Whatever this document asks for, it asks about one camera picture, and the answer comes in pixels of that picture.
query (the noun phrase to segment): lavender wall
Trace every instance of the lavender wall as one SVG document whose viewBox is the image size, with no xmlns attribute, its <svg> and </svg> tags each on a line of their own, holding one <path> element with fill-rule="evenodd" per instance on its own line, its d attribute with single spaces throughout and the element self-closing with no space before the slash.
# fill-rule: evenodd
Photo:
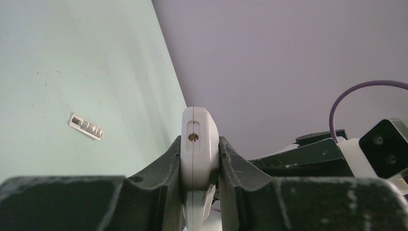
<svg viewBox="0 0 408 231">
<path fill-rule="evenodd" d="M 206 107 L 246 158 L 328 130 L 341 92 L 374 79 L 408 82 L 406 0 L 153 0 L 187 106 Z M 408 118 L 408 92 L 350 95 L 337 128 L 356 138 Z"/>
</svg>

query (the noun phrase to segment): barcode sticker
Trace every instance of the barcode sticker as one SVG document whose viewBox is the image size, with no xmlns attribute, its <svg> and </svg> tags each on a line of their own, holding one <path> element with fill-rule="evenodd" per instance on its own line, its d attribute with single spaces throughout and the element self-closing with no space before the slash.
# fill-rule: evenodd
<svg viewBox="0 0 408 231">
<path fill-rule="evenodd" d="M 71 118 L 68 121 L 68 125 L 94 139 L 100 140 L 103 137 L 102 128 L 90 123 L 77 114 L 72 113 Z"/>
</svg>

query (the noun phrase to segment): black camera housing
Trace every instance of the black camera housing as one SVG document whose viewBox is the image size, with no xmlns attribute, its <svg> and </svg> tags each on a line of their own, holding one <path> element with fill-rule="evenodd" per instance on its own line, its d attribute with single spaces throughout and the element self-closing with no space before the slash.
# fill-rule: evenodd
<svg viewBox="0 0 408 231">
<path fill-rule="evenodd" d="M 360 139 L 360 148 L 378 177 L 408 175 L 407 125 L 407 120 L 383 119 Z"/>
</svg>

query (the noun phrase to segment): white device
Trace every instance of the white device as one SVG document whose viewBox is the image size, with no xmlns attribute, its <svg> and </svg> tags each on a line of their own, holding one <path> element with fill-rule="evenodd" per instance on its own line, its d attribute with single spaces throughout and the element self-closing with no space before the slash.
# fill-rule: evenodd
<svg viewBox="0 0 408 231">
<path fill-rule="evenodd" d="M 219 176 L 219 134 L 209 112 L 188 107 L 183 112 L 180 184 L 188 230 L 200 230 L 207 219 Z"/>
</svg>

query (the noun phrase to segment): screw hole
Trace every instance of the screw hole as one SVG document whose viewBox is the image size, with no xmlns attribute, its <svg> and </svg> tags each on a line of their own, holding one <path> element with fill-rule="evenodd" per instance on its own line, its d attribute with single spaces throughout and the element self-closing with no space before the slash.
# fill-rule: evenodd
<svg viewBox="0 0 408 231">
<path fill-rule="evenodd" d="M 191 142 L 196 142 L 196 141 L 198 140 L 198 135 L 195 134 L 195 133 L 190 134 L 190 135 L 189 135 L 189 140 L 190 140 Z"/>
<path fill-rule="evenodd" d="M 134 177 L 132 177 L 131 179 L 132 179 L 132 181 L 135 182 L 135 183 L 139 183 L 139 182 L 143 181 L 143 178 L 142 178 L 142 177 L 138 177 L 138 176 L 134 176 Z"/>
</svg>

